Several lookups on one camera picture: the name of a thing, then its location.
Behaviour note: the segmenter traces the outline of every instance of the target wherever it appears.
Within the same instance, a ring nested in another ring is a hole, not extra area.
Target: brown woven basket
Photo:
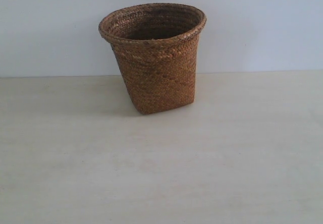
[[[136,109],[143,114],[194,101],[196,53],[205,14],[180,4],[117,10],[99,24]]]

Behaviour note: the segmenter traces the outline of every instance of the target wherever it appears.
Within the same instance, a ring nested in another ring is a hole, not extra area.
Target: wicker basket
[[[196,53],[205,14],[180,4],[117,10],[99,24],[111,44],[130,98],[142,114],[194,101]]]

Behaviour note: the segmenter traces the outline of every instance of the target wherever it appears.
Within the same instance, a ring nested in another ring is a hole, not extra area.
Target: white wall
[[[97,26],[151,2],[205,11],[201,73],[323,69],[323,0],[0,0],[0,77],[119,74]]]

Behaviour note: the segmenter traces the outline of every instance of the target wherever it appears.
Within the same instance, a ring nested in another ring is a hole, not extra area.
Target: white table
[[[0,80],[0,223],[323,223],[323,71],[198,75],[142,116],[121,77]]]

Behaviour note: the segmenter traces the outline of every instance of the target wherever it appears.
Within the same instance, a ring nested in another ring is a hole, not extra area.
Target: basket rim
[[[190,29],[187,32],[184,32],[182,34],[179,34],[179,35],[176,35],[173,37],[163,38],[163,39],[149,39],[149,40],[127,39],[127,38],[123,38],[123,37],[114,36],[111,33],[107,33],[107,31],[104,29],[104,24],[106,23],[106,21],[112,20],[115,16],[119,15],[120,13],[130,12],[135,9],[143,9],[147,6],[151,6],[151,7],[160,7],[160,6],[182,7],[182,8],[189,9],[191,11],[196,12],[200,16],[200,21],[195,27],[193,27],[192,29]],[[101,22],[99,23],[98,30],[101,34],[101,37],[104,38],[107,42],[109,42],[111,44],[122,44],[122,45],[132,45],[132,46],[135,46],[135,45],[165,46],[165,45],[169,45],[169,44],[174,44],[179,41],[185,41],[185,40],[191,39],[192,37],[196,36],[197,34],[199,34],[202,31],[205,24],[206,24],[205,13],[202,10],[200,10],[194,6],[185,5],[185,4],[176,4],[176,3],[149,3],[149,4],[140,4],[140,5],[125,7],[125,8],[118,9],[116,11],[111,12],[110,14],[108,14],[107,16],[105,16],[101,20]]]

